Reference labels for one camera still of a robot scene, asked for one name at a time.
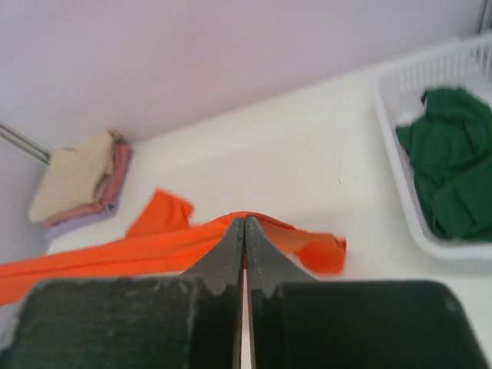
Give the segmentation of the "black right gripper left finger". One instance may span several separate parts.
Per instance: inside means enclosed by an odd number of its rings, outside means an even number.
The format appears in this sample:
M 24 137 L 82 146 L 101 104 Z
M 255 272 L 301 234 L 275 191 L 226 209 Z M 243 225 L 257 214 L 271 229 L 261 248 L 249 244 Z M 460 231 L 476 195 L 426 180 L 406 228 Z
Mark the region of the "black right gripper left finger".
M 3 368 L 238 368 L 244 222 L 175 276 L 51 279 L 1 336 Z

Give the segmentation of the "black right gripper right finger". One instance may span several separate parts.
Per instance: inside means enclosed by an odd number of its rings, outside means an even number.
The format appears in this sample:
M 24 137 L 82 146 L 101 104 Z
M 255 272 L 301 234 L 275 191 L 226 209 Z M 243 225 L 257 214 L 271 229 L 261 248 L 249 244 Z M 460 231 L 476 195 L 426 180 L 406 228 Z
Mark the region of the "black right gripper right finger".
M 244 226 L 254 368 L 486 368 L 457 297 L 442 283 L 318 281 L 258 219 Z

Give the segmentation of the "orange t-shirt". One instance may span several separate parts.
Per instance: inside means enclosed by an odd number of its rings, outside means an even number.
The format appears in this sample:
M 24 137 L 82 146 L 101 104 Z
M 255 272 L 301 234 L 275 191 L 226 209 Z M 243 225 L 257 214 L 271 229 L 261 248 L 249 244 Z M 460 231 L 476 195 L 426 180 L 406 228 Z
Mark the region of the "orange t-shirt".
M 268 240 L 295 255 L 309 271 L 343 271 L 347 244 L 330 233 L 297 229 L 266 214 L 239 211 L 204 224 L 190 224 L 193 206 L 183 198 L 156 191 L 124 238 L 73 251 L 3 264 L 1 303 L 20 301 L 39 281 L 49 278 L 127 277 L 185 271 L 225 235 L 233 220 L 258 219 Z

